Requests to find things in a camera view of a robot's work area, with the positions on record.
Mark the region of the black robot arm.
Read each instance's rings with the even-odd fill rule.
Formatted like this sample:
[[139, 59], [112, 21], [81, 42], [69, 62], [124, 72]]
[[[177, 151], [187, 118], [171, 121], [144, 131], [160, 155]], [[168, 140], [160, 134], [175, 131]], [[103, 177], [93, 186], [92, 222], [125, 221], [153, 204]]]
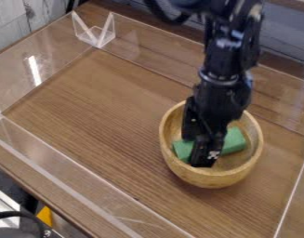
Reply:
[[185, 101], [181, 138], [193, 142], [189, 165], [211, 167], [223, 151], [227, 127], [251, 104], [250, 71], [259, 63], [264, 0], [169, 0], [180, 11], [175, 18], [156, 0], [143, 1], [168, 24], [184, 24], [193, 14], [205, 17], [205, 59], [200, 83]]

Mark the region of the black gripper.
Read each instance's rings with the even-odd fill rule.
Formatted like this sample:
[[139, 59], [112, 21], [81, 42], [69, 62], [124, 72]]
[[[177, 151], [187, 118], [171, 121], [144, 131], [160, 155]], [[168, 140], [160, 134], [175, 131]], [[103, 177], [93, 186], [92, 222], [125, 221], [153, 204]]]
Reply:
[[242, 118], [252, 99], [248, 71], [220, 78], [201, 68], [183, 113], [181, 138], [193, 142], [189, 164], [212, 167], [224, 147], [228, 124]]

